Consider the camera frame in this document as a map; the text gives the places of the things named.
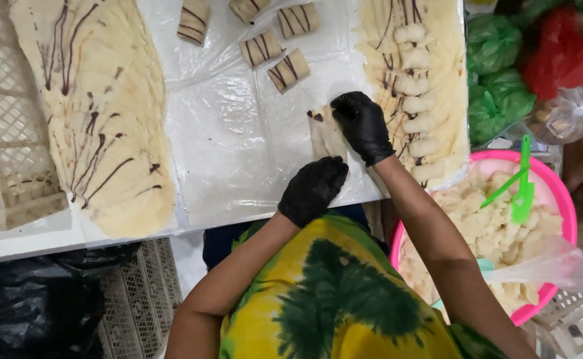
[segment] red plastic bag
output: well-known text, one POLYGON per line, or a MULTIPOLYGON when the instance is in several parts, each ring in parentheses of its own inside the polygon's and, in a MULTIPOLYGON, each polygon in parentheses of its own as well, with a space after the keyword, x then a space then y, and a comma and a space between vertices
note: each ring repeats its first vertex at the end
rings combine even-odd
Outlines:
POLYGON ((540 100, 557 96, 557 89, 583 85, 582 19, 574 6, 555 9, 543 21, 537 53, 522 78, 540 100))

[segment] pink bowl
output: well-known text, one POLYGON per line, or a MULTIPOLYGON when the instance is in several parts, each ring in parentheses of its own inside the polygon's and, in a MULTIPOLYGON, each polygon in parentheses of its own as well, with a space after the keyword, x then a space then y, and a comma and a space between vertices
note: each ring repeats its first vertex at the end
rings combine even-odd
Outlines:
MULTIPOLYGON (((492 150, 471 154, 471 168, 478 168, 480 172, 486 173, 487 175, 499 170, 514 174, 519 169, 519 162, 520 153, 514 151, 492 150)), ((577 219, 574 212, 573 200, 559 176, 541 161, 531 157, 529 181, 535 183, 535 202, 557 208, 559 214, 564 219, 562 223, 562 236, 570 243, 577 244, 577 219)), ((395 226, 391 255, 389 256, 391 264, 398 272, 403 232, 404 225, 400 221, 395 226)), ((539 295, 539 304, 527 304, 519 308, 511 315, 513 323, 516 326, 522 325, 537 314, 553 298, 557 289, 557 286, 554 284, 544 284, 537 292, 539 295)))

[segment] gloved hand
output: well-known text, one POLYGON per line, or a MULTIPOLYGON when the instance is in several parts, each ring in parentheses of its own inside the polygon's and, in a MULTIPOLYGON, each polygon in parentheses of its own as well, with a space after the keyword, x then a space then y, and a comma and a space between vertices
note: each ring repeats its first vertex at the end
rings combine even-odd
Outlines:
POLYGON ((338 96, 331 102, 334 118, 342 125, 342 133, 367 167, 393 155, 389 130, 384 124, 382 108, 360 91, 338 96))
POLYGON ((347 179, 349 166, 342 157, 325 157, 302 167, 291 179, 278 210, 299 228, 327 211, 347 179))

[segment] black trash bag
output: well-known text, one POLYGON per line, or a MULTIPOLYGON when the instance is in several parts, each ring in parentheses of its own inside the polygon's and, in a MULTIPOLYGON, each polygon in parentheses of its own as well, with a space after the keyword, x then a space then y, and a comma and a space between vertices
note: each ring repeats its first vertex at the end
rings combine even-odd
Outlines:
POLYGON ((0 358, 102 358, 101 276, 141 243, 0 263, 0 358))

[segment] white plastic crate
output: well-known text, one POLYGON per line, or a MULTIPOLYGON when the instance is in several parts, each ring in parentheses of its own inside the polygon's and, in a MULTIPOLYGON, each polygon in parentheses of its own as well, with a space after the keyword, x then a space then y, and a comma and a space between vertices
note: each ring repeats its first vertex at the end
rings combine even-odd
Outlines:
POLYGON ((583 294, 559 290, 531 320, 539 340, 559 356, 574 359, 583 353, 583 294))
POLYGON ((169 238, 145 241, 136 258, 101 279, 105 359, 151 359, 166 344, 183 301, 169 238))
POLYGON ((8 0, 0 0, 0 230, 67 208, 32 70, 8 13, 8 0))

